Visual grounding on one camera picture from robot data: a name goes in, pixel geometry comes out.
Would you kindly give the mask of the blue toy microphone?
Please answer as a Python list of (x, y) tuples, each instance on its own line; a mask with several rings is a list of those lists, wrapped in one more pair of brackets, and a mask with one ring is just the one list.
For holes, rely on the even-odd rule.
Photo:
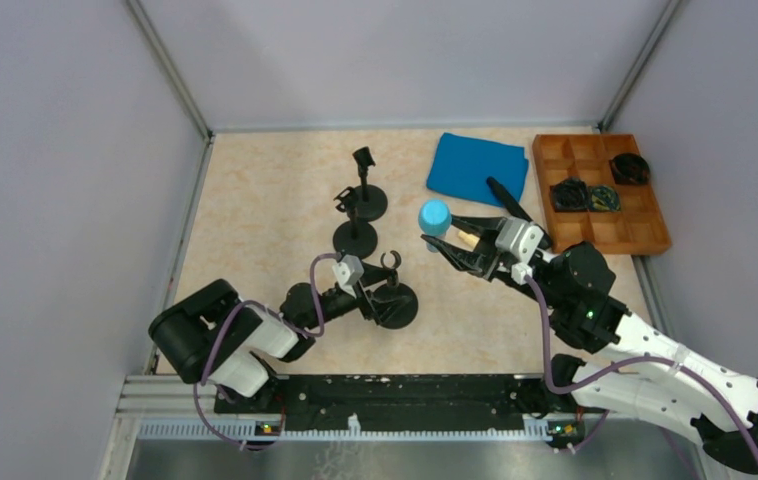
[(452, 214), (440, 199), (427, 200), (418, 213), (418, 225), (424, 235), (443, 240), (450, 229)]

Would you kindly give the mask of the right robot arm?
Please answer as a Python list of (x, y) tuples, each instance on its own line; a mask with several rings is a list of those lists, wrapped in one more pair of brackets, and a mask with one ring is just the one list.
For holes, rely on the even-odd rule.
[(614, 273), (592, 244), (547, 252), (540, 226), (513, 216), (451, 223), (475, 236), (473, 249), (433, 235), (427, 244), (456, 270), (537, 302), (549, 392), (669, 430), (758, 475), (758, 377), (704, 357), (613, 298)]

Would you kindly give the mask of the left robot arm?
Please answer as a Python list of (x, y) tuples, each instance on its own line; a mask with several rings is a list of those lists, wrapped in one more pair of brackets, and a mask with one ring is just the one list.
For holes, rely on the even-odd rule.
[(184, 383), (212, 383), (250, 398), (272, 379), (263, 355), (286, 363), (301, 358), (334, 319), (357, 312), (380, 327), (399, 329), (415, 317), (416, 296), (395, 269), (345, 256), (333, 274), (325, 292), (314, 277), (293, 285), (277, 309), (215, 280), (156, 316), (148, 335)]

